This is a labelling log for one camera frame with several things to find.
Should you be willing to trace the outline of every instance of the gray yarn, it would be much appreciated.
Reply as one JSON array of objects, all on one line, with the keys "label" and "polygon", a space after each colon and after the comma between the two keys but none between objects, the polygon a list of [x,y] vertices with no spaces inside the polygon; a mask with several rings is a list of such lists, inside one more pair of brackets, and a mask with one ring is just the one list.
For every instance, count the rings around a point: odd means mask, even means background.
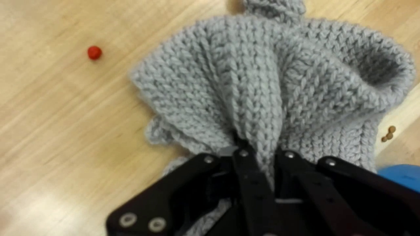
[{"label": "gray yarn", "polygon": [[[269,178],[278,145],[374,171],[377,126],[413,82],[409,55],[373,30],[303,18],[300,0],[244,2],[244,14],[199,21],[134,69],[156,112],[150,141],[218,153],[232,145],[235,128]],[[227,207],[188,234],[203,234]]]}]

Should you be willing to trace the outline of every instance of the metal bolt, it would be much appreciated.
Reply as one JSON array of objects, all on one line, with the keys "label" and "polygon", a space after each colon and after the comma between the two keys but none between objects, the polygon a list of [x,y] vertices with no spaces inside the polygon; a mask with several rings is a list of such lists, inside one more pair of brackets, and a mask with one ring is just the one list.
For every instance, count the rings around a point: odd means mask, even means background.
[{"label": "metal bolt", "polygon": [[239,154],[240,154],[241,157],[247,157],[249,153],[247,152],[247,149],[243,149],[243,151],[239,152]]},{"label": "metal bolt", "polygon": [[325,162],[327,162],[327,165],[329,165],[329,166],[336,166],[336,164],[337,164],[337,162],[336,162],[335,160],[332,160],[332,158],[327,158]]},{"label": "metal bolt", "polygon": [[126,212],[119,217],[119,225],[123,228],[129,228],[134,225],[136,221],[136,215],[132,212]]},{"label": "metal bolt", "polygon": [[286,156],[287,158],[294,158],[295,154],[294,154],[293,152],[286,152],[285,156]]},{"label": "metal bolt", "polygon": [[165,229],[165,227],[167,227],[167,220],[163,217],[153,217],[148,223],[148,229],[151,232],[161,232],[163,229]]},{"label": "metal bolt", "polygon": [[213,161],[214,161],[214,157],[211,157],[211,156],[205,157],[205,162],[211,164]]}]

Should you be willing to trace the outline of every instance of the crochet stitch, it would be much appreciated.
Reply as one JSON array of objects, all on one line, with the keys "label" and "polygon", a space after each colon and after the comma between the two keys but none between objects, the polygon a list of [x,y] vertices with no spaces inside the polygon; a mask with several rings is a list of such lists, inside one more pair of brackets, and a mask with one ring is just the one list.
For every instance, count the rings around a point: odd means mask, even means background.
[{"label": "crochet stitch", "polygon": [[[234,144],[236,130],[269,178],[278,147],[314,162],[337,156],[374,171],[377,126],[413,82],[411,56],[362,26],[304,18],[300,0],[244,5],[240,15],[186,27],[132,71],[156,112],[150,141],[218,153]],[[222,202],[189,234],[202,234],[227,206]]]}]

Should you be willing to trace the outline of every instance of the wood grain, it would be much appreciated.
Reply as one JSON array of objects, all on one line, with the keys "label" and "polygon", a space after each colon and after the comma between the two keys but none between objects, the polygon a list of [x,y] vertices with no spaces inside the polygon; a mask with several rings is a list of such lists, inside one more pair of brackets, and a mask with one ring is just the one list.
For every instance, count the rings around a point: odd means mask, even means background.
[{"label": "wood grain", "polygon": [[[307,14],[375,27],[420,59],[420,1],[307,0]],[[0,1],[0,234],[105,234],[108,213],[151,185],[177,147],[144,137],[151,110],[130,68],[171,34],[239,0]],[[85,50],[104,56],[90,61]],[[378,164],[419,160],[420,86],[379,126]]]}]

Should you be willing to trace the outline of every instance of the red bead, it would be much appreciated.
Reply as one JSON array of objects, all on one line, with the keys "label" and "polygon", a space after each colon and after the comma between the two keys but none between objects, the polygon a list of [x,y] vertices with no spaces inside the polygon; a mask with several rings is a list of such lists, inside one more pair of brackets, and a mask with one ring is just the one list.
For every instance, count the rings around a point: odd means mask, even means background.
[{"label": "red bead", "polygon": [[88,56],[92,59],[92,60],[97,60],[98,57],[101,57],[102,55],[102,50],[101,47],[98,46],[90,46],[88,48]]}]

